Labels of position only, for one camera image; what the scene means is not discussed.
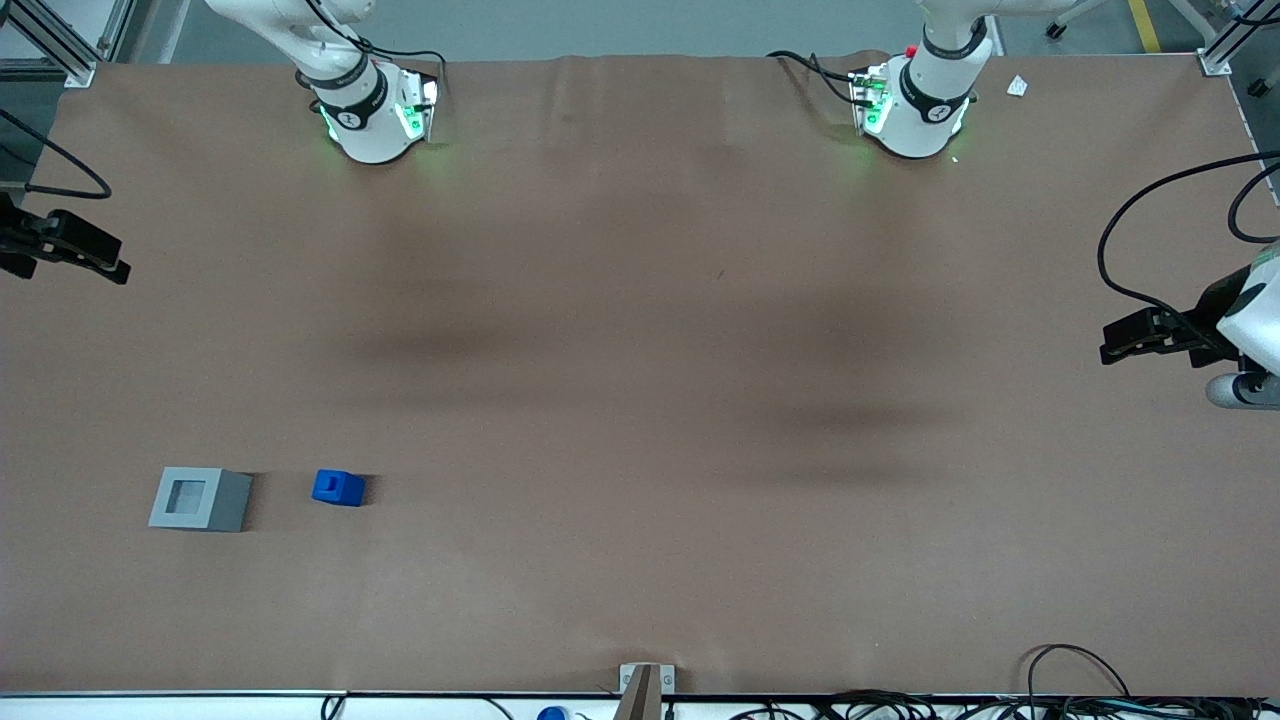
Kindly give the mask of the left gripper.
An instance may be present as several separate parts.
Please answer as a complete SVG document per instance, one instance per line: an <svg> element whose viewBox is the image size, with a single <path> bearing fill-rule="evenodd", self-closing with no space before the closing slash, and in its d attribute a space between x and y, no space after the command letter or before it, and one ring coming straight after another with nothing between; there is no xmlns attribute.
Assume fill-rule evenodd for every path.
<svg viewBox="0 0 1280 720"><path fill-rule="evenodd" d="M1279 242L1265 245L1248 266L1215 281L1201 295L1196 313L1238 357L1279 374ZM1213 350L1160 307L1143 307L1102 329L1105 366L1144 355L1185 354L1192 368L1213 363Z"/></svg>

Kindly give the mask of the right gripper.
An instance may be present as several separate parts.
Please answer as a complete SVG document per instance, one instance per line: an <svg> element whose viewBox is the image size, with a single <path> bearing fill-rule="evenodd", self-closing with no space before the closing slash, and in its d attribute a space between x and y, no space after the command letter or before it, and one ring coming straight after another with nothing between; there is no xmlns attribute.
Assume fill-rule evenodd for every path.
<svg viewBox="0 0 1280 720"><path fill-rule="evenodd" d="M70 211L58 209L42 218L1 193L1 269L10 275L32 279L40 261L63 263L125 284L131 265L120 251L119 238Z"/></svg>

